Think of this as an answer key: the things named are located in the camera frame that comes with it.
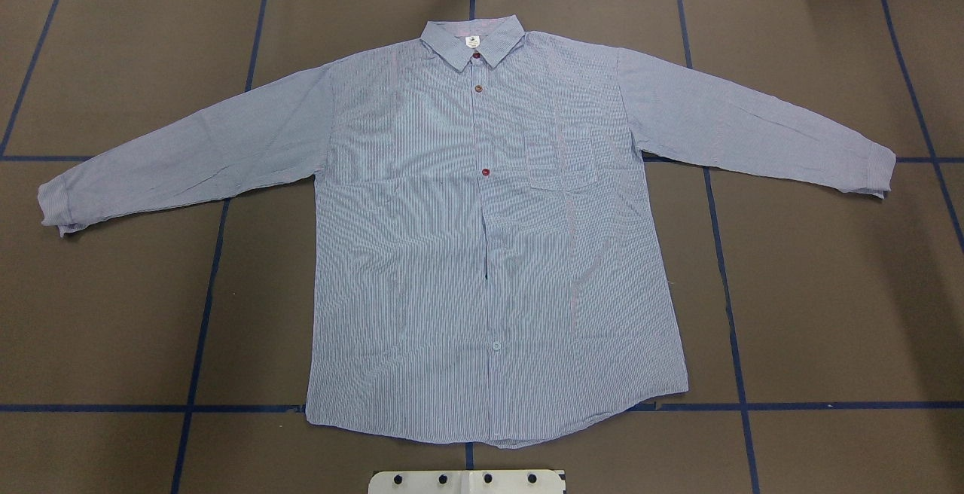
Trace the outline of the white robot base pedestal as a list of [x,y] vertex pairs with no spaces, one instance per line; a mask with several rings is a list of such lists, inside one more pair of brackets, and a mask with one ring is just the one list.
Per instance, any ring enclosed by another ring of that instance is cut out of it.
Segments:
[[368,493],[567,493],[564,471],[550,469],[386,471]]

